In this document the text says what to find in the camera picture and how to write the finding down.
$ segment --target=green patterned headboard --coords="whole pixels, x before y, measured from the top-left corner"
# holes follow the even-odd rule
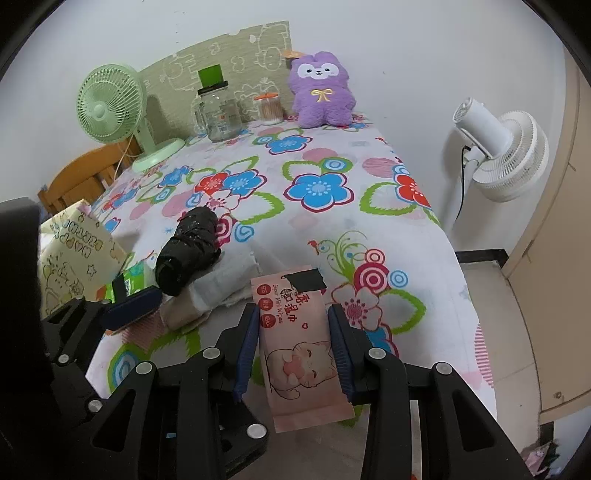
[[[265,92],[279,93],[281,104],[290,112],[293,94],[287,86],[284,50],[291,50],[287,21],[202,41],[142,70],[148,90],[147,117],[156,142],[195,134],[195,97],[201,88],[197,72],[218,63],[229,90],[239,100],[243,120],[257,118],[252,98]]]

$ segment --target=fan grille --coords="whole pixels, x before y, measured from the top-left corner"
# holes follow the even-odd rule
[[[104,65],[88,75],[76,101],[84,131],[102,143],[133,133],[144,114],[144,85],[139,74],[121,65]]]
[[[482,163],[474,173],[474,181],[487,198],[508,202],[543,174],[548,163],[548,139],[526,112],[508,112],[499,121],[513,133],[513,143],[504,155]]]
[[[453,114],[453,122],[456,124],[463,120],[466,116],[470,107],[472,106],[472,98],[468,97],[465,99],[462,104],[456,109],[455,113]]]

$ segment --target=wooden door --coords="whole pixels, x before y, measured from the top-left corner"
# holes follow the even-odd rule
[[[541,422],[591,404],[591,88],[582,76],[569,165],[509,282],[534,351]]]

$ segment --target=chair backrest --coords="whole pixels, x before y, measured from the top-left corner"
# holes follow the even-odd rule
[[[119,143],[104,145],[66,165],[49,188],[37,194],[48,213],[55,215],[79,200],[85,199],[92,203],[100,197],[105,191],[104,184],[108,186],[115,181],[115,167],[128,143],[129,140],[125,139]],[[133,159],[130,155],[139,153],[141,149],[133,137],[119,171],[131,165]]]

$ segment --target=doorframe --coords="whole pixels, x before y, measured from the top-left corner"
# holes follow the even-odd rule
[[[573,151],[574,136],[577,132],[577,123],[579,120],[580,82],[585,82],[586,80],[582,76],[574,58],[566,48],[564,49],[564,63],[566,68],[566,94],[562,129],[558,139],[556,157],[534,214],[531,216],[530,222],[521,235],[521,238],[501,269],[505,278],[509,278],[521,258],[527,255],[531,244],[538,235],[558,195],[558,190],[569,165],[570,154]]]

